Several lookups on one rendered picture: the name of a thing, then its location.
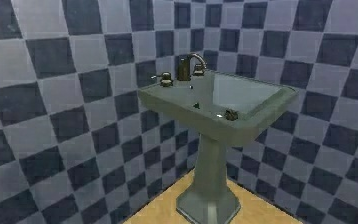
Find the dark bronze faucet spout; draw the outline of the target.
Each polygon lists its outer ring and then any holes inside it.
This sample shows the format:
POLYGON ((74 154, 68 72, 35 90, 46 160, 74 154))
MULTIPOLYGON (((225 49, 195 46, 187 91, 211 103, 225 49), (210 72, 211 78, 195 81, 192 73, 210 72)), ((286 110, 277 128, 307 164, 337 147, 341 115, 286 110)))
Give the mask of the dark bronze faucet spout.
POLYGON ((193 72, 190 72, 190 64, 191 64, 192 58, 196 58, 199 61, 198 64, 202 64, 205 67, 205 69, 207 68, 207 63, 202 56, 200 56, 197 53, 190 53, 187 56, 185 56, 184 58, 180 59, 180 63, 179 63, 178 69, 177 69, 177 80, 178 81, 190 81, 191 80, 191 77, 193 76, 193 72))

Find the dark bronze sink drain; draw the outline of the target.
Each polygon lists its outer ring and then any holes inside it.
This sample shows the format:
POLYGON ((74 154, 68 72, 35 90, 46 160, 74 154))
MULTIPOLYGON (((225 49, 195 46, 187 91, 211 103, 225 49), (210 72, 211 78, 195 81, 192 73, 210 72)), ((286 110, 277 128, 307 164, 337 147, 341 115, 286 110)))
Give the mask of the dark bronze sink drain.
POLYGON ((227 109, 224 113, 224 117, 226 120, 229 121, 234 121, 238 119, 238 112, 231 110, 231 109, 227 109))

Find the grey pedestal sink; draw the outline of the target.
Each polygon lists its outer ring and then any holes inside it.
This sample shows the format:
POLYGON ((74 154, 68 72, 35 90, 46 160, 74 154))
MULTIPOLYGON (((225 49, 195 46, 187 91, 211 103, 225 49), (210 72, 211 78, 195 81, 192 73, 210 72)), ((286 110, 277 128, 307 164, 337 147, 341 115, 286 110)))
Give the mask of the grey pedestal sink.
POLYGON ((139 89, 144 107, 200 134, 193 182, 176 200, 178 213, 192 224, 229 224, 241 204, 227 186, 226 149, 253 142, 296 95, 287 85, 213 70, 170 87, 139 89), (237 111, 238 119, 226 120, 227 109, 237 111))

